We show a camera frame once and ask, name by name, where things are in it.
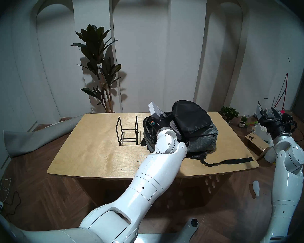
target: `plastic bottle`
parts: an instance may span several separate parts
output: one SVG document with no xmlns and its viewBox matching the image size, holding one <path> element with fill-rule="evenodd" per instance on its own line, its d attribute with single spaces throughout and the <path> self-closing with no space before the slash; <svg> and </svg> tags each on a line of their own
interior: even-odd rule
<svg viewBox="0 0 304 243">
<path fill-rule="evenodd" d="M 260 191 L 259 182 L 257 180 L 253 181 L 252 186 L 253 186 L 253 191 L 255 192 L 255 196 L 259 197 L 259 191 Z"/>
</svg>

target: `tall indoor plant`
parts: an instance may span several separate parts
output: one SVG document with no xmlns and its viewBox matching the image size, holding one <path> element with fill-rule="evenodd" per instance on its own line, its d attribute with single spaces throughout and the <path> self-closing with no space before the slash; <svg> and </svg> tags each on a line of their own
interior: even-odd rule
<svg viewBox="0 0 304 243">
<path fill-rule="evenodd" d="M 82 54 L 89 59 L 90 62 L 87 66 L 82 66 L 90 70 L 98 78 L 100 84 L 100 90 L 97 86 L 81 89 L 83 92 L 90 96 L 99 99 L 106 113 L 113 113 L 112 106 L 112 94 L 111 85 L 116 82 L 119 78 L 115 79 L 116 73 L 121 69 L 121 64 L 111 64 L 110 57 L 104 57 L 104 50 L 107 49 L 115 40 L 107 44 L 111 38 L 104 42 L 104 38 L 109 33 L 110 29 L 104 32 L 104 27 L 97 28 L 95 25 L 88 25 L 87 29 L 82 29 L 81 33 L 76 32 L 78 37 L 83 40 L 86 44 L 72 43 L 71 46 L 77 46 L 81 48 Z"/>
</svg>

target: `brown box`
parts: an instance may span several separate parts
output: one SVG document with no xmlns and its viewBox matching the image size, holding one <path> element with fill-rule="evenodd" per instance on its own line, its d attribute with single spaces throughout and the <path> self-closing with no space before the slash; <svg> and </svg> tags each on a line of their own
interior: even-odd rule
<svg viewBox="0 0 304 243">
<path fill-rule="evenodd" d="M 255 160 L 261 159 L 269 149 L 269 145 L 252 132 L 249 135 L 245 136 L 243 142 Z"/>
</svg>

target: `plant pot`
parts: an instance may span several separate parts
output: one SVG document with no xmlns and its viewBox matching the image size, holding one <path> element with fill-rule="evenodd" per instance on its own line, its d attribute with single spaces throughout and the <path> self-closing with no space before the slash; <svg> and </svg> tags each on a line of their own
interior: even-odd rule
<svg viewBox="0 0 304 243">
<path fill-rule="evenodd" d="M 239 127 L 244 128 L 245 127 L 245 122 L 240 121 Z"/>
</svg>

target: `potted plant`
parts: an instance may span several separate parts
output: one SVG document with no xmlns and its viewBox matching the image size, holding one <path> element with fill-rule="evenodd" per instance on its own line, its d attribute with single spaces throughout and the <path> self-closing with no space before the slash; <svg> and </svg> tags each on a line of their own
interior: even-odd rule
<svg viewBox="0 0 304 243">
<path fill-rule="evenodd" d="M 245 127 L 245 123 L 247 122 L 247 118 L 245 116 L 241 117 L 241 121 L 239 123 L 239 127 L 244 128 Z"/>
<path fill-rule="evenodd" d="M 109 44 L 109 40 L 104 42 L 104 38 L 107 36 L 107 30 L 104 32 L 104 27 L 97 28 L 95 25 L 88 25 L 87 29 L 82 29 L 81 33 L 76 32 L 78 37 L 83 40 L 86 44 L 82 43 L 72 43 L 71 46 L 77 46 L 81 48 L 82 54 L 89 59 L 90 62 L 87 63 L 87 66 L 82 66 L 90 70 L 95 74 L 99 80 L 99 87 L 92 87 L 92 90 L 89 88 L 81 89 L 83 92 L 88 95 L 99 99 L 99 104 L 101 104 L 106 113 L 114 113 L 111 99 L 111 85 L 116 82 L 119 78 L 115 79 L 116 73 L 121 69 L 121 64 L 112 64 L 110 57 L 104 58 L 104 50 L 107 49 L 115 40 Z"/>
<path fill-rule="evenodd" d="M 231 107 L 224 107 L 224 106 L 221 108 L 221 111 L 219 113 L 224 114 L 226 116 L 226 122 L 228 124 L 234 117 L 238 117 L 238 115 L 240 114 L 235 109 L 233 109 Z"/>
</svg>

